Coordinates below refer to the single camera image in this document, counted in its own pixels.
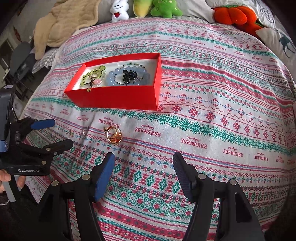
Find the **patterned handmade bedspread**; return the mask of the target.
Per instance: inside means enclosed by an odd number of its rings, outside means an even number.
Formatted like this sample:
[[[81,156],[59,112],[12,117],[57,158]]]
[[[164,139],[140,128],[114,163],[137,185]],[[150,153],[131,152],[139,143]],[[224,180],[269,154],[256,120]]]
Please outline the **patterned handmade bedspread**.
[[[79,108],[64,93],[83,63],[145,52],[161,54],[157,110]],[[40,200],[53,180],[74,181],[113,152],[114,171],[94,207],[105,239],[181,240],[194,206],[173,169],[178,151],[211,179],[236,180],[265,230],[295,193],[294,103],[286,66],[234,27],[185,17],[98,25],[61,46],[26,106],[24,116],[56,121],[32,132],[30,144],[74,143],[49,176],[26,184]]]

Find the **green tree plush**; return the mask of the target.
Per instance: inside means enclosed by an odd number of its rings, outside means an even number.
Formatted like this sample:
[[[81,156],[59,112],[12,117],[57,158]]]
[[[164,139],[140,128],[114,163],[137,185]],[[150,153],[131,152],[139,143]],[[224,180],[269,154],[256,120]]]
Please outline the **green tree plush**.
[[[175,0],[155,0],[152,1],[152,16],[161,16],[163,18],[172,18],[173,16],[182,16],[183,12],[177,7]]]

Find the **beige fleece blanket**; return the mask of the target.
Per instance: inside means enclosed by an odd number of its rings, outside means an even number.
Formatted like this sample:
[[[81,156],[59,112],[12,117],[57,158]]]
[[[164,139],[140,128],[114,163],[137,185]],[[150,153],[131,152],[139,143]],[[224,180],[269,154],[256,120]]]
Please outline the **beige fleece blanket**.
[[[81,28],[91,27],[99,20],[100,1],[56,1],[48,15],[40,18],[34,29],[35,59],[43,58],[46,47],[60,47]]]

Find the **orange pumpkin plush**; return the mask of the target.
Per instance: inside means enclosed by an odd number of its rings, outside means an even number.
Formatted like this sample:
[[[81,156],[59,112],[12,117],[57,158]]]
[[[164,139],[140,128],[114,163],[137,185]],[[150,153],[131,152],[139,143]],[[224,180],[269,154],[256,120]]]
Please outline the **orange pumpkin plush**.
[[[256,13],[247,6],[219,6],[213,8],[214,20],[224,25],[233,25],[237,29],[259,38],[256,31],[262,29],[262,24]]]

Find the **yellow green radish plush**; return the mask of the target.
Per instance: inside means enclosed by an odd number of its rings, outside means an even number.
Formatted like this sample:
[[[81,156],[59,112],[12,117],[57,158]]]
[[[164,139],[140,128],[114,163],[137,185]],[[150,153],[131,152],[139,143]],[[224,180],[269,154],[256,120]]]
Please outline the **yellow green radish plush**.
[[[148,15],[153,0],[134,0],[133,1],[133,12],[136,17],[144,18]]]

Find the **red cardboard jewelry box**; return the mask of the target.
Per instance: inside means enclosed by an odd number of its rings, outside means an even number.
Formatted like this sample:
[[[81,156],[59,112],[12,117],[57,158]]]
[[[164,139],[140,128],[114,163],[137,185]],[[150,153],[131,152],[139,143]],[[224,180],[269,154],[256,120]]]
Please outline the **red cardboard jewelry box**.
[[[125,85],[123,70],[138,73]],[[159,53],[136,53],[84,63],[65,94],[80,108],[157,110],[162,69]]]

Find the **white bunny plush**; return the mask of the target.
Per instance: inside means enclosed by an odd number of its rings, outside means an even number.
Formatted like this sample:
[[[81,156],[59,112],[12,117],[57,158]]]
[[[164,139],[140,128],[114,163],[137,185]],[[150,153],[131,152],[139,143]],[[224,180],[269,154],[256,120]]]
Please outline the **white bunny plush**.
[[[116,23],[121,20],[129,19],[129,10],[130,6],[128,0],[115,0],[110,8],[110,13],[112,14],[111,22]]]

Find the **white deer print pillow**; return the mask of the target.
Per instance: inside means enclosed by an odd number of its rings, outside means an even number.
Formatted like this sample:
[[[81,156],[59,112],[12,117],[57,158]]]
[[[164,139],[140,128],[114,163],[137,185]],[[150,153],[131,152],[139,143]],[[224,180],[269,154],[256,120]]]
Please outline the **white deer print pillow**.
[[[295,82],[295,45],[281,30],[261,28],[256,31],[264,44],[284,63]]]

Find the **small gold earring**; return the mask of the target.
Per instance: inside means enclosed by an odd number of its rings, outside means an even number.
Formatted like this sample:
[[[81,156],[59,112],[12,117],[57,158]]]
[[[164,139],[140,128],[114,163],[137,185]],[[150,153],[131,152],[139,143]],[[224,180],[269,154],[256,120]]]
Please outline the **small gold earring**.
[[[70,130],[69,131],[69,137],[73,137],[74,135],[75,135],[75,133],[72,130]]]

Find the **black bead flower ornament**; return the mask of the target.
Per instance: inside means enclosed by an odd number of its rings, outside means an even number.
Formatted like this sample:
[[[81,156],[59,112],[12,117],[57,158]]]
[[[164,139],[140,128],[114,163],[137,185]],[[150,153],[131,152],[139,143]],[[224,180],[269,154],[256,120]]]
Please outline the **black bead flower ornament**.
[[[123,72],[122,81],[125,85],[130,84],[133,80],[136,80],[138,77],[138,73],[133,70],[124,69],[122,72]]]

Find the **black chair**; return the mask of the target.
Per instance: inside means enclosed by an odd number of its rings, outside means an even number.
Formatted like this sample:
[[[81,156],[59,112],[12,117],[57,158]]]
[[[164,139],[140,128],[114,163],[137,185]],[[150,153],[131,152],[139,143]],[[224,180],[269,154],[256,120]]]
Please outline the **black chair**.
[[[20,100],[29,99],[27,92],[33,93],[24,82],[33,80],[33,67],[36,63],[35,53],[32,52],[30,43],[21,42],[11,55],[10,71],[4,78],[6,85],[15,85],[18,89],[16,95]]]

